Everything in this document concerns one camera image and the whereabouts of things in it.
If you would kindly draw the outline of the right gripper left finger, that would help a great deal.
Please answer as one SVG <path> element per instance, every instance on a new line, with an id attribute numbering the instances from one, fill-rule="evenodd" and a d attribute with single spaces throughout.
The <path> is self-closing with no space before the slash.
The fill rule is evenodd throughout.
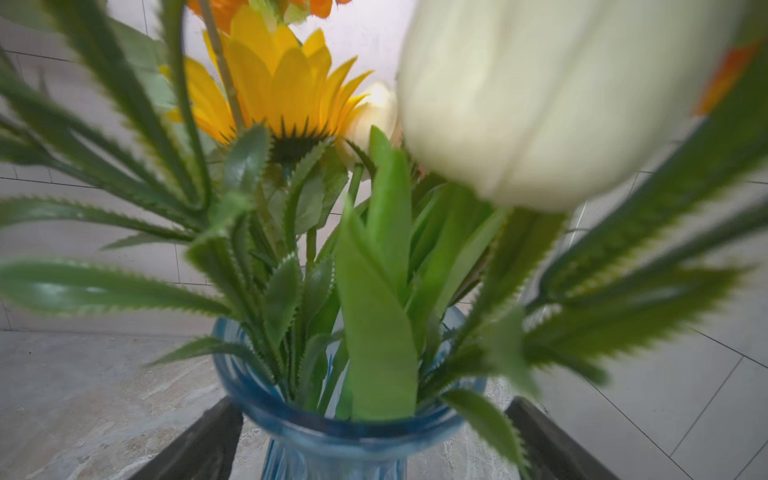
<path id="1" fill-rule="evenodd" d="M 229 479 L 243 415 L 222 398 L 131 479 Z"/>

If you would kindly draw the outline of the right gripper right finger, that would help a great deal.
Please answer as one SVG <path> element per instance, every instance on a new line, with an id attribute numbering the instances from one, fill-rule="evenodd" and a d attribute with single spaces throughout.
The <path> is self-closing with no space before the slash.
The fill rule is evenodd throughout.
<path id="1" fill-rule="evenodd" d="M 505 414 L 520 432 L 529 466 L 522 479 L 618 480 L 536 405 L 515 396 Z"/>

